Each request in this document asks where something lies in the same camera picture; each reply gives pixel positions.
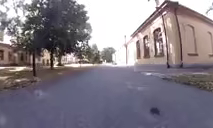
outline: road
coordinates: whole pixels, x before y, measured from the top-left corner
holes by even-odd
[[[102,66],[1,92],[0,128],[213,128],[213,93]]]

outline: roof edge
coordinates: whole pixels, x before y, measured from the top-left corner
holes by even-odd
[[[131,35],[131,37],[135,36],[140,30],[142,30],[143,26],[147,23],[149,23],[153,18],[156,17],[156,15],[160,12],[163,12],[164,8],[167,7],[169,4],[178,4],[178,2],[172,2],[172,1],[164,1]]]

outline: drainpipe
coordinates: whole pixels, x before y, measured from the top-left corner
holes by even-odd
[[[166,27],[165,27],[165,22],[164,22],[164,15],[161,14],[162,17],[162,21],[163,21],[163,28],[164,28],[164,35],[165,35],[165,41],[166,41],[166,51],[167,51],[167,68],[170,68],[170,64],[169,64],[169,51],[168,51],[168,41],[167,41],[167,31],[166,31]]]
[[[177,9],[178,7],[175,7],[174,10],[174,15],[175,15],[175,19],[177,22],[177,27],[178,27],[178,35],[179,35],[179,42],[180,42],[180,59],[181,59],[181,65],[180,68],[183,68],[183,48],[182,48],[182,39],[181,39],[181,30],[180,30],[180,26],[179,26],[179,20],[178,20],[178,16],[177,16]]]

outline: tree trunk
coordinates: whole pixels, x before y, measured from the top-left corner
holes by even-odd
[[[50,52],[50,69],[53,70],[54,69],[54,50],[52,49]]]
[[[36,62],[35,62],[35,51],[33,51],[32,53],[32,69],[33,69],[33,76],[37,77],[37,73],[36,73]]]

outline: window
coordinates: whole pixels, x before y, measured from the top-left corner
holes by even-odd
[[[198,56],[195,37],[195,28],[192,25],[185,26],[186,43],[188,45],[187,53],[189,56]]]
[[[20,54],[20,61],[24,61],[24,54],[23,53]]]
[[[140,43],[139,43],[139,40],[136,42],[136,55],[137,55],[137,59],[140,59]]]
[[[43,60],[42,60],[42,65],[44,65],[44,66],[45,66],[45,59],[43,59]]]
[[[164,46],[161,28],[157,28],[156,30],[154,30],[153,36],[154,36],[155,57],[164,56]]]
[[[143,49],[144,49],[144,58],[150,58],[150,42],[148,36],[145,36],[143,38]]]
[[[0,60],[4,60],[4,50],[0,50]]]
[[[209,54],[210,57],[213,57],[213,35],[211,32],[208,32],[209,43],[211,45],[211,53]]]
[[[8,52],[8,60],[11,61],[12,60],[12,53]]]

